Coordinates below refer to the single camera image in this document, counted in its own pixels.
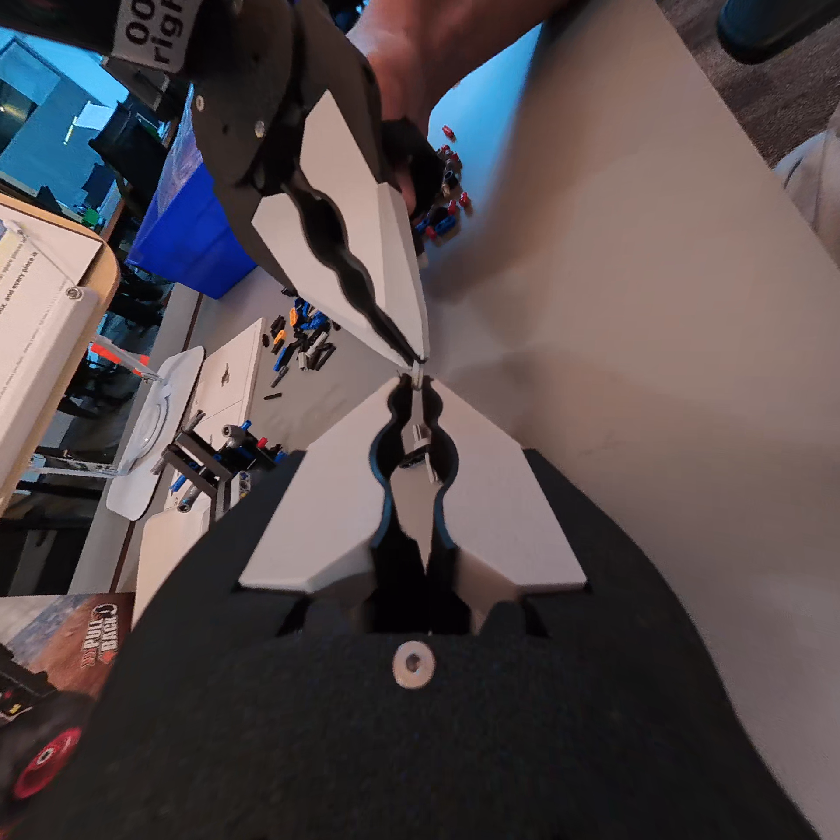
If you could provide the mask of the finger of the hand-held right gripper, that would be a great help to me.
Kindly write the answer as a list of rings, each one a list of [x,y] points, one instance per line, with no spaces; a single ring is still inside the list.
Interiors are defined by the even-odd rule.
[[[262,198],[252,225],[300,297],[388,361],[413,364],[377,335],[363,313],[346,300],[337,272],[312,252],[298,208],[288,194]]]
[[[299,162],[309,185],[338,211],[376,307],[407,344],[399,364],[422,365],[429,355],[427,307],[406,205],[390,183],[375,179],[330,91],[306,118]]]

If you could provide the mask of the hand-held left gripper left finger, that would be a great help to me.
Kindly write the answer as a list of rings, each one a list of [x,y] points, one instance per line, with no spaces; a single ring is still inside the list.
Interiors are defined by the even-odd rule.
[[[394,377],[309,445],[239,576],[243,588],[373,593],[374,546],[395,510],[391,478],[412,411],[412,378]]]

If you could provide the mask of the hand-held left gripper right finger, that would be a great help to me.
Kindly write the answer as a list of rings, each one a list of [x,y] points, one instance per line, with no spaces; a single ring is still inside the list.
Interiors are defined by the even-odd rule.
[[[576,591],[586,576],[520,444],[440,381],[423,414],[442,486],[427,572],[461,601]]]

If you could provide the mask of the pile of small plastic pins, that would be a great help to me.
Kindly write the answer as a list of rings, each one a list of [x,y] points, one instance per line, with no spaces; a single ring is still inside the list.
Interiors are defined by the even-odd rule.
[[[265,400],[280,397],[280,383],[293,369],[319,371],[335,351],[331,336],[341,326],[309,301],[295,297],[261,334],[263,348],[274,357],[272,379]]]

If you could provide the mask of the small grey axle piece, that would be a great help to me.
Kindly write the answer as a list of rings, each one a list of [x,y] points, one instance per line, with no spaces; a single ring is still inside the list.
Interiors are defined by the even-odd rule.
[[[409,417],[402,432],[404,455],[399,469],[409,470],[422,466],[425,468],[427,479],[435,486],[438,475],[432,465],[431,450],[433,436],[425,421],[423,391],[424,367],[415,362],[409,373]]]

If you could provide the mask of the person's right forearm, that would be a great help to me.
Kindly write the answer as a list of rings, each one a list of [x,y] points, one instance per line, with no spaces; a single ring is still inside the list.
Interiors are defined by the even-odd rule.
[[[458,17],[458,57],[465,72],[485,64],[530,30],[571,10],[572,5],[572,1],[466,2]]]

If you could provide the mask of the person's right hand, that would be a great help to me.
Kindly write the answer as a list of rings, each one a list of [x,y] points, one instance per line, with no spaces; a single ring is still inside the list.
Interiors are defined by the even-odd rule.
[[[441,98],[485,60],[480,2],[373,1],[349,40],[371,66],[385,121],[406,120],[424,140]]]

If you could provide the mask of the scatter of red pins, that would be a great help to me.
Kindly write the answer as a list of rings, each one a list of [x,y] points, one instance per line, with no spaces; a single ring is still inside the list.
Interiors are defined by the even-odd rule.
[[[458,148],[458,134],[448,123],[440,126],[442,143],[436,148],[442,165],[440,181],[428,208],[413,221],[419,242],[440,245],[461,228],[463,217],[474,211],[472,195],[465,187],[465,163]]]

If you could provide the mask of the blue plastic bin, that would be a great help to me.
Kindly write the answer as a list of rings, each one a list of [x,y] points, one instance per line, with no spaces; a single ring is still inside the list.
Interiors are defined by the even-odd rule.
[[[126,262],[212,299],[223,297],[256,263],[236,239],[197,149],[193,95],[166,153],[161,177]]]

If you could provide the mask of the partly built toy vehicle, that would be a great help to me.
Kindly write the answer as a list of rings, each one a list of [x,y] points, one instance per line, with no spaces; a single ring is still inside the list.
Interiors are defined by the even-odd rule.
[[[191,511],[198,497],[205,496],[208,520],[212,523],[250,492],[255,474],[273,470],[287,452],[280,444],[269,446],[267,438],[253,435],[250,421],[225,425],[222,444],[215,448],[196,431],[203,419],[204,413],[197,412],[182,427],[152,472],[158,475],[164,467],[172,467],[181,478],[171,490],[177,492],[186,487],[175,506],[177,511]]]

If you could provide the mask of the building instruction booklet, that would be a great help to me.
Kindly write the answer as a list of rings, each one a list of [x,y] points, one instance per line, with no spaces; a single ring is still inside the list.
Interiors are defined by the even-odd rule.
[[[265,325],[264,319],[257,320],[212,353],[204,363],[187,419],[192,419],[199,411],[203,412],[193,431],[214,450],[219,450],[226,442],[223,435],[225,426],[239,426],[249,419]],[[143,526],[134,590],[133,626],[165,579],[204,535],[214,518],[213,503],[204,493],[197,496],[188,511],[181,510],[182,500],[189,494],[191,484],[185,482],[180,489],[173,490],[172,485],[178,477],[179,474],[175,474],[164,483],[167,491],[164,509],[151,516]]]

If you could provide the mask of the instruction sign board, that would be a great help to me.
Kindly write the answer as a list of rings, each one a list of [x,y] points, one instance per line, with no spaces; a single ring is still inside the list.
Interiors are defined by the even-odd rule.
[[[2,195],[1,511],[58,412],[119,285],[98,234]]]

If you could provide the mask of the toy truck box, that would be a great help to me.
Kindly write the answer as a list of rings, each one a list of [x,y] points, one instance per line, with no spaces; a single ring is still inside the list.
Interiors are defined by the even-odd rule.
[[[132,592],[2,597],[1,816],[16,824],[67,766],[133,624]]]

